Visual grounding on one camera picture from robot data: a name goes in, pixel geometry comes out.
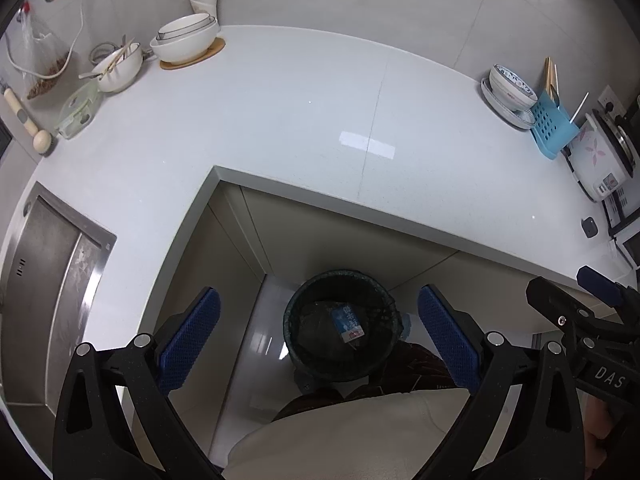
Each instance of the kitchen countertop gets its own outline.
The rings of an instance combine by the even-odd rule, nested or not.
[[[39,163],[14,213],[9,232],[37,180],[117,236],[84,336],[97,349],[153,328],[220,179],[569,286],[586,264],[629,273],[565,161],[501,120],[473,79],[328,32],[234,26],[222,36],[213,58],[170,72],[148,63],[107,96]],[[580,228],[588,216],[600,229],[591,239]]]

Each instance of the wooden coaster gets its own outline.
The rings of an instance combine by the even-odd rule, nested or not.
[[[204,61],[205,59],[209,59],[211,56],[215,56],[225,47],[225,45],[225,40],[223,40],[222,38],[216,38],[214,42],[211,43],[211,46],[207,49],[207,51],[199,58],[188,61],[187,63],[182,63],[180,65],[174,65],[172,63],[167,63],[166,61],[161,61],[160,68],[162,68],[163,70],[176,70],[178,68],[184,68],[185,66],[195,65],[196,63]]]

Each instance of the food container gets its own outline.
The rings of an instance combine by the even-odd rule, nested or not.
[[[65,139],[71,139],[77,135],[94,119],[103,95],[98,90],[96,80],[89,81],[71,94],[60,110],[56,131]]]

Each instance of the screw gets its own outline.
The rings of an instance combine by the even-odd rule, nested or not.
[[[502,343],[504,343],[504,337],[498,332],[489,332],[486,338],[488,339],[489,343],[494,346],[500,346]]]
[[[144,348],[151,343],[151,336],[149,334],[138,334],[133,340],[133,344],[138,348]]]
[[[89,353],[89,350],[91,350],[91,346],[89,346],[89,343],[82,343],[78,345],[78,348],[76,348],[76,354],[80,356],[87,355]]]
[[[546,345],[546,347],[547,347],[547,348],[549,348],[549,351],[550,351],[552,354],[556,354],[556,355],[558,355],[558,354],[562,351],[562,347],[561,347],[558,343],[556,343],[555,341],[550,341],[550,342]]]

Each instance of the blue utensil rack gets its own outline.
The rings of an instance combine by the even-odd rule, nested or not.
[[[569,114],[562,105],[556,107],[545,90],[541,92],[531,111],[536,118],[536,124],[531,131],[538,148],[546,158],[553,160],[560,150],[573,140],[580,128],[570,121]]]

